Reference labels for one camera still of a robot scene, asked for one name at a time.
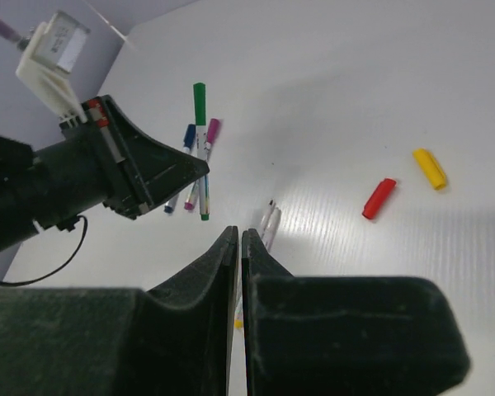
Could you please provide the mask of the yellow pen cap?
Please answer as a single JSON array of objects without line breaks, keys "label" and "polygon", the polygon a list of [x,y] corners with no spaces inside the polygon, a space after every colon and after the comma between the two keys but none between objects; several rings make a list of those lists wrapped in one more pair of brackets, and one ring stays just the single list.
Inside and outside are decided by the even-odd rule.
[{"label": "yellow pen cap", "polygon": [[430,151],[419,148],[414,150],[412,155],[434,190],[447,187],[447,176]]}]

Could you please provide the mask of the red pen cap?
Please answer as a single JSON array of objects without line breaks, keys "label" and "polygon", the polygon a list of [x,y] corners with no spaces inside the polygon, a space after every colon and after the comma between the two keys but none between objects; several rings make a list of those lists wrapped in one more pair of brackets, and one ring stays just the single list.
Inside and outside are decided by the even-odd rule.
[{"label": "red pen cap", "polygon": [[368,220],[373,220],[381,211],[396,186],[397,181],[394,179],[385,178],[381,181],[371,194],[368,201],[365,203],[362,210],[362,215]]}]

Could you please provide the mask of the yellow-ended white pen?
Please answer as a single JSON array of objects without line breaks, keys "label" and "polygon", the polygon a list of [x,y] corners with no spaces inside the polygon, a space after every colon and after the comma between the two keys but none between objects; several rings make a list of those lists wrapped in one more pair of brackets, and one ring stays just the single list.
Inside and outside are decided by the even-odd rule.
[{"label": "yellow-ended white pen", "polygon": [[[267,250],[271,249],[276,232],[279,228],[281,221],[281,210],[276,206],[269,224],[267,226],[264,237],[261,238],[262,242]],[[237,281],[237,294],[236,294],[236,307],[234,313],[234,328],[237,330],[243,329],[243,288],[242,288],[242,268],[238,270]]]}]

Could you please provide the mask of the green pen cap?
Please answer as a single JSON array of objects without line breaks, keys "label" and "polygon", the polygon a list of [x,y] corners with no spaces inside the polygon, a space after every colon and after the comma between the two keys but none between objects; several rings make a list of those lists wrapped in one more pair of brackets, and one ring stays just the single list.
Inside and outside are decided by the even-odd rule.
[{"label": "green pen cap", "polygon": [[193,103],[195,124],[206,125],[206,85],[203,82],[193,85]]}]

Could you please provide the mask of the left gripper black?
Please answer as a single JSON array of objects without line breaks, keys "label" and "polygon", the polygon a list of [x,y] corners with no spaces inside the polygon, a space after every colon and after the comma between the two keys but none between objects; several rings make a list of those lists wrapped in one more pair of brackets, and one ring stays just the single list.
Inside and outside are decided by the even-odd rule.
[{"label": "left gripper black", "polygon": [[70,229],[95,205],[134,220],[210,172],[206,161],[145,134],[111,96],[82,107],[87,121],[61,124],[64,141],[35,155],[29,210],[41,228]]}]

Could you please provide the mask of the purple pen cap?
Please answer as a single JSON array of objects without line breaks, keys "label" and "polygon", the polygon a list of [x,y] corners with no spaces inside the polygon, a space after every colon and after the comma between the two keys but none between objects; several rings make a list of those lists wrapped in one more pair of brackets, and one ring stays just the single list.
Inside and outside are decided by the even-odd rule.
[{"label": "purple pen cap", "polygon": [[215,142],[220,126],[221,126],[220,120],[215,118],[210,120],[207,130],[207,142],[209,144],[213,144]]}]

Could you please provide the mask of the blue pen cap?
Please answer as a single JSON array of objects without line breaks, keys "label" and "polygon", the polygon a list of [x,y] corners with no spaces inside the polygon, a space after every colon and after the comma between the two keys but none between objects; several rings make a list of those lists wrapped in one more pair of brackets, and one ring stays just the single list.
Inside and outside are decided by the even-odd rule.
[{"label": "blue pen cap", "polygon": [[189,124],[186,128],[186,133],[183,139],[183,149],[188,153],[193,149],[196,139],[196,126]]}]

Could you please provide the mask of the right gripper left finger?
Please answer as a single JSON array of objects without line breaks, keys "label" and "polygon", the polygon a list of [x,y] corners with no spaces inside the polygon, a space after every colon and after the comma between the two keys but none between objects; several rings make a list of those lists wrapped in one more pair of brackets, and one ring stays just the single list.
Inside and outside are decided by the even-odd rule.
[{"label": "right gripper left finger", "polygon": [[238,230],[151,290],[0,289],[0,395],[225,395]]}]

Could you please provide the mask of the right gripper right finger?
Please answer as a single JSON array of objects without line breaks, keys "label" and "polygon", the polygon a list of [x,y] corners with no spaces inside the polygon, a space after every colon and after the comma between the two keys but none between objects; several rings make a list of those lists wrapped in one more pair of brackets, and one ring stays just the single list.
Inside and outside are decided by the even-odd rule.
[{"label": "right gripper right finger", "polygon": [[410,276],[291,275],[242,236],[251,395],[438,395],[470,359],[449,302]]}]

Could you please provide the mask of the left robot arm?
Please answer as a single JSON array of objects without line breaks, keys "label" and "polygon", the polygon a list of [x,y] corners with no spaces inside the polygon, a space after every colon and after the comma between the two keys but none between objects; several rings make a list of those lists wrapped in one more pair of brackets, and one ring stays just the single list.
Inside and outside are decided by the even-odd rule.
[{"label": "left robot arm", "polygon": [[34,151],[0,136],[0,252],[38,228],[71,230],[102,204],[127,219],[155,210],[209,172],[207,163],[152,139],[108,95],[60,124],[64,141]]}]

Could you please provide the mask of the red-ended white pen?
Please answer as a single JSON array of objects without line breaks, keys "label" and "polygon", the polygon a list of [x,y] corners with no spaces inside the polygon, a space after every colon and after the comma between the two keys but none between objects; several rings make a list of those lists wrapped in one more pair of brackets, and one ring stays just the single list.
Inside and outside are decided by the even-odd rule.
[{"label": "red-ended white pen", "polygon": [[264,237],[267,226],[269,224],[269,221],[271,219],[271,216],[272,216],[275,208],[276,208],[276,202],[273,199],[271,199],[262,213],[262,219],[261,219],[260,224],[257,228],[257,231],[258,231],[259,236],[261,238]]}]

